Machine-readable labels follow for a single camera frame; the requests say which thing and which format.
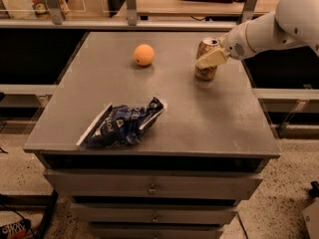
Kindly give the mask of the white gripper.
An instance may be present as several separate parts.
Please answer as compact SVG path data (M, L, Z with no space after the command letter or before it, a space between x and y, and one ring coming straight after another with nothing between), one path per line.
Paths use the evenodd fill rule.
M237 25L228 33L219 36L217 39L223 48L199 50L195 64L204 69L225 64L229 56L236 60L254 57L256 52L251 48L248 40L248 26L250 24L250 21L246 21Z

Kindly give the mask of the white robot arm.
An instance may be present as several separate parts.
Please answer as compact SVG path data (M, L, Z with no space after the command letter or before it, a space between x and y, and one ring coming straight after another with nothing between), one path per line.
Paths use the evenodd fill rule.
M269 50L308 46L319 56L319 0L280 0L274 11L249 20L217 39L196 60L199 68L244 60Z

